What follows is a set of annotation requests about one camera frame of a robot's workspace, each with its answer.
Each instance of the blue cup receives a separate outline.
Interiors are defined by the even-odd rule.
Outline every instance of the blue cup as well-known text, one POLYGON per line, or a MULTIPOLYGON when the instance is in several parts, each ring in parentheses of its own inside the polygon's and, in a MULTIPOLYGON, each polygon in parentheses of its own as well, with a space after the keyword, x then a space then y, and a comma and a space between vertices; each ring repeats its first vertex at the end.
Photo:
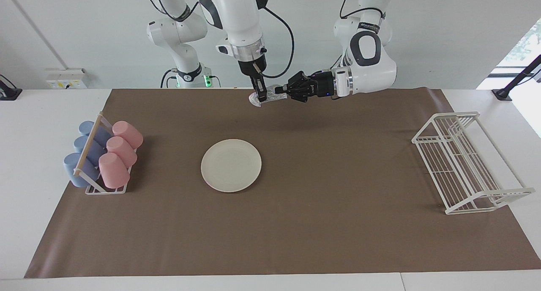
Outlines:
MULTIPOLYGON (((83 135, 81 137, 78 137, 73 142, 73 147, 76 152, 79 154, 83 153, 83 149, 85 148, 85 144, 87 144, 88 136, 83 135)), ((93 164, 93 166, 98 166, 100 157, 105 154, 105 149, 100 146, 96 141, 92 140, 90 143, 90 148, 88 149, 87 159, 90 161, 90 163, 93 164)))
MULTIPOLYGON (((68 154, 66 158, 64 158, 64 168, 66 169, 66 172, 68 173, 68 176, 76 187, 87 187, 89 183, 83 179, 82 177, 75 177, 73 175, 73 170, 77 166, 77 162, 79 161, 79 158, 81 157, 81 154, 78 152, 75 152, 73 154, 68 154)), ((100 172, 90 163, 88 159, 85 159, 85 162, 83 163, 83 172, 85 172, 88 177, 96 181, 98 177, 100 176, 100 172)))
MULTIPOLYGON (((81 123, 81 125, 79 125, 79 133, 81 133, 81 135, 89 135, 93 126, 94 122, 84 121, 81 123)), ((100 125, 96 131, 96 135, 94 136, 94 141, 98 142, 101 147, 105 148, 107 146, 107 140, 109 140, 111 137, 111 133, 100 125)))

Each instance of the green indicator light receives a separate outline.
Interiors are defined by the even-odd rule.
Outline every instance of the green indicator light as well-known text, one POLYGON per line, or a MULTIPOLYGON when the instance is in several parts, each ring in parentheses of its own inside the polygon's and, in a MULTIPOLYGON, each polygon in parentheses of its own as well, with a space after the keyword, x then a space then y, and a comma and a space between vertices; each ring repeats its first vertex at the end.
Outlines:
POLYGON ((210 80, 210 77, 208 75, 205 75, 205 85, 207 87, 210 87, 212 85, 212 81, 210 80))

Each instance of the white table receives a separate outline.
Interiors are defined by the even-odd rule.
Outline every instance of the white table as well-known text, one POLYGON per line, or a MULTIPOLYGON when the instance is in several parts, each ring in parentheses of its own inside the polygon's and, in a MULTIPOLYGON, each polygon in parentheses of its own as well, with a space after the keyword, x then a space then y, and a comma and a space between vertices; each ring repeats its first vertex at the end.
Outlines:
MULTIPOLYGON (((62 158, 77 125, 93 120, 110 90, 28 90, 0 102, 0 290, 539 290, 541 270, 325 275, 75 277, 21 279, 64 191, 62 158)), ((444 91, 455 111, 481 121, 527 185, 538 193, 511 209, 541 255, 541 139, 512 103, 489 91, 444 91)))

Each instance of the white wire rack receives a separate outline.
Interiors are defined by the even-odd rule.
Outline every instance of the white wire rack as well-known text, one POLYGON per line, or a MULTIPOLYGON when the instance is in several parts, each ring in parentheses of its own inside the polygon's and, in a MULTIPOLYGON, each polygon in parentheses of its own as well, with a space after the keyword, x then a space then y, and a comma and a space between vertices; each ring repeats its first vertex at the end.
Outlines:
POLYGON ((445 214, 493 211, 535 192, 522 180, 478 120, 478 112, 437 113, 413 137, 445 205, 445 214), (520 189, 503 189, 466 128, 477 123, 520 183, 520 189))

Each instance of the window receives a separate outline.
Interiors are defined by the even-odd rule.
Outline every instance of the window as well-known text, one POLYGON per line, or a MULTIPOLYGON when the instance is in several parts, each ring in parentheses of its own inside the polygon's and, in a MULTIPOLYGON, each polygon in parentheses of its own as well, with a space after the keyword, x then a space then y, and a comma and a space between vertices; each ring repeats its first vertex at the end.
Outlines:
POLYGON ((528 66, 541 53, 541 19, 498 64, 499 68, 528 66))

